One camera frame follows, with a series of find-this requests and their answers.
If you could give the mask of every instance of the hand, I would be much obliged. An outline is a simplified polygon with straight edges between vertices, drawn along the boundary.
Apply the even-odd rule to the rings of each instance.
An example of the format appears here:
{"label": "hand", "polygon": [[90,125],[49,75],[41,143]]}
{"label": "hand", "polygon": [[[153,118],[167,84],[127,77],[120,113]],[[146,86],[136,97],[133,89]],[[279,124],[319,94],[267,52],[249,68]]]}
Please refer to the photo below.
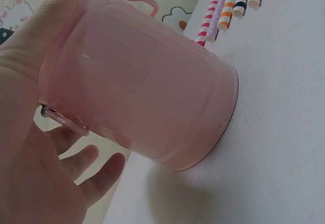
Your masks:
{"label": "hand", "polygon": [[45,1],[0,46],[0,223],[82,223],[122,172],[125,159],[118,153],[77,186],[97,148],[60,161],[80,136],[65,127],[43,132],[33,121],[40,66],[78,1]]}

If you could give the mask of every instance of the finger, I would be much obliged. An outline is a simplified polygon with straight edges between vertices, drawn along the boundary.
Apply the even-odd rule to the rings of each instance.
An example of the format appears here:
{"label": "finger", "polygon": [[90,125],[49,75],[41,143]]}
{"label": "finger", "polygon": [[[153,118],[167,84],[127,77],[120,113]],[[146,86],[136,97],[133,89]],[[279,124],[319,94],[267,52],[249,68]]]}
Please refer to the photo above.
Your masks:
{"label": "finger", "polygon": [[65,126],[59,126],[51,131],[47,131],[46,134],[53,141],[58,155],[66,152],[81,138],[80,134]]}
{"label": "finger", "polygon": [[38,100],[38,71],[79,0],[47,0],[0,46],[0,141],[7,161],[28,134]]}
{"label": "finger", "polygon": [[49,46],[73,14],[79,0],[46,0],[0,48],[0,66],[37,81]]}
{"label": "finger", "polygon": [[73,181],[91,166],[98,157],[98,149],[94,145],[88,145],[79,153],[61,160],[62,166]]}
{"label": "finger", "polygon": [[113,186],[120,177],[124,164],[124,156],[121,153],[116,153],[96,175],[79,185],[88,200],[89,206],[100,200]]}

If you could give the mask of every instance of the cartoon bunny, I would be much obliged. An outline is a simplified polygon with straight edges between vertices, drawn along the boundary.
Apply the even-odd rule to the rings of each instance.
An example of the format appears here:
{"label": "cartoon bunny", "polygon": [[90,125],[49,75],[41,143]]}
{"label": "cartoon bunny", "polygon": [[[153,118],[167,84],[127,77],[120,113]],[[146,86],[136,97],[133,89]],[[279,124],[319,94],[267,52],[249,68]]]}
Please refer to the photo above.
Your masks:
{"label": "cartoon bunny", "polygon": [[25,0],[15,0],[13,8],[4,7],[0,10],[2,27],[15,31],[33,13]]}

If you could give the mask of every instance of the orange striped straw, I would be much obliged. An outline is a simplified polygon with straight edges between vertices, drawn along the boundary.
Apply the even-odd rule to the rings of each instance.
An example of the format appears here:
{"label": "orange striped straw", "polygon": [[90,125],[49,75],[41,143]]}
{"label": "orange striped straw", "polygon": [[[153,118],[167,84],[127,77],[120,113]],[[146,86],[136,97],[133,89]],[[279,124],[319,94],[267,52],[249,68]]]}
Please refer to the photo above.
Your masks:
{"label": "orange striped straw", "polygon": [[218,29],[226,30],[229,27],[234,4],[235,4],[235,0],[225,0],[225,3],[222,8],[221,16],[218,22]]}

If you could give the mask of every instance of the white surface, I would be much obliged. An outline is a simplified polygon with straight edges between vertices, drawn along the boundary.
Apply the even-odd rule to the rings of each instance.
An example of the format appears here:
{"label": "white surface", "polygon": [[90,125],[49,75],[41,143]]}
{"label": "white surface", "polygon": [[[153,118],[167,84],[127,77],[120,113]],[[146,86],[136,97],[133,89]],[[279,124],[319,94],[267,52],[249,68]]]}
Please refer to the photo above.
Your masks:
{"label": "white surface", "polygon": [[105,223],[325,223],[325,0],[263,0],[208,49],[240,79],[225,135],[184,172],[132,154]]}

